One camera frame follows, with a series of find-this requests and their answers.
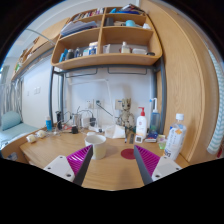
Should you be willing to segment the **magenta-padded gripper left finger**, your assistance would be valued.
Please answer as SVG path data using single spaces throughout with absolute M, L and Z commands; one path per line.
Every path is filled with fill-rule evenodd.
M 59 155 L 44 170 L 81 186 L 92 155 L 93 146 L 86 146 L 69 156 Z

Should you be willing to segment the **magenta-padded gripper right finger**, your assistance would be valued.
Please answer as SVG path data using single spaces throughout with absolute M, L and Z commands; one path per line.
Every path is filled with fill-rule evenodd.
M 138 145 L 134 146 L 134 156 L 145 185 L 181 170 L 181 167 L 170 158 L 159 157 Z

